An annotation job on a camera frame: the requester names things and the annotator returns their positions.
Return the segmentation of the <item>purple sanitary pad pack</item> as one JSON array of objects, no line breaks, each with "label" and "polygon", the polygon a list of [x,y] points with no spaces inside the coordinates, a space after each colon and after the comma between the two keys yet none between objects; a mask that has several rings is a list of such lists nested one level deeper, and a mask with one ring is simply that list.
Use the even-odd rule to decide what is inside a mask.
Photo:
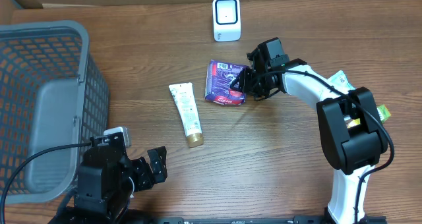
[{"label": "purple sanitary pad pack", "polygon": [[246,65],[211,60],[207,69],[205,100],[220,105],[241,105],[246,94],[230,88]]}]

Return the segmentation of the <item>white cosmetic tube gold cap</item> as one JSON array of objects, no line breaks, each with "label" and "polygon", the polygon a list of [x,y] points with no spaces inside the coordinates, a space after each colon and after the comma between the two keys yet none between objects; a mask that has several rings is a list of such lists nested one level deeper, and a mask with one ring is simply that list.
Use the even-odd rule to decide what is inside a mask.
[{"label": "white cosmetic tube gold cap", "polygon": [[173,97],[187,139],[188,146],[194,148],[204,143],[200,119],[193,92],[193,84],[170,84],[170,93]]}]

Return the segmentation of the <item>green drink carton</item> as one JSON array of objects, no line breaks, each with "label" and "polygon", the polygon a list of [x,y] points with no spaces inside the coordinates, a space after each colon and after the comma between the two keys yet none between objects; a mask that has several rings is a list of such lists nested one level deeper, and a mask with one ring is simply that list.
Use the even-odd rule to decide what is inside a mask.
[{"label": "green drink carton", "polygon": [[[379,105],[377,107],[377,111],[382,123],[384,123],[386,120],[388,120],[391,117],[391,113],[388,110],[388,108],[385,106],[385,104]],[[345,117],[344,121],[346,122],[347,128],[357,126],[361,123],[360,119],[352,119],[350,116]]]}]

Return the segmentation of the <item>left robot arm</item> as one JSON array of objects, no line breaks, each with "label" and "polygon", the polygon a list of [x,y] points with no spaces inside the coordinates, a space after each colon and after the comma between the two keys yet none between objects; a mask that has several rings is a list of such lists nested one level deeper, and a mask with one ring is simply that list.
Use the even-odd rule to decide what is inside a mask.
[{"label": "left robot arm", "polygon": [[77,169],[77,185],[61,202],[51,223],[154,223],[151,215],[129,208],[135,192],[167,179],[164,146],[129,159],[123,132],[91,137],[92,147]]}]

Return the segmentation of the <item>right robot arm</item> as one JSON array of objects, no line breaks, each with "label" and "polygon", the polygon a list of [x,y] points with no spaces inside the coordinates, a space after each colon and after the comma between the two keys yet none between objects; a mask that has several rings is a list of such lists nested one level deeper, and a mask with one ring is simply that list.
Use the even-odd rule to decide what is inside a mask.
[{"label": "right robot arm", "polygon": [[321,223],[386,223],[385,217],[369,217],[363,208],[370,175],[392,162],[388,159],[380,165],[380,156],[394,150],[371,91],[336,85],[306,61],[290,59],[279,38],[260,43],[247,58],[251,66],[236,76],[231,89],[255,101],[282,92],[301,99],[317,113],[322,151],[334,170],[332,194]]}]

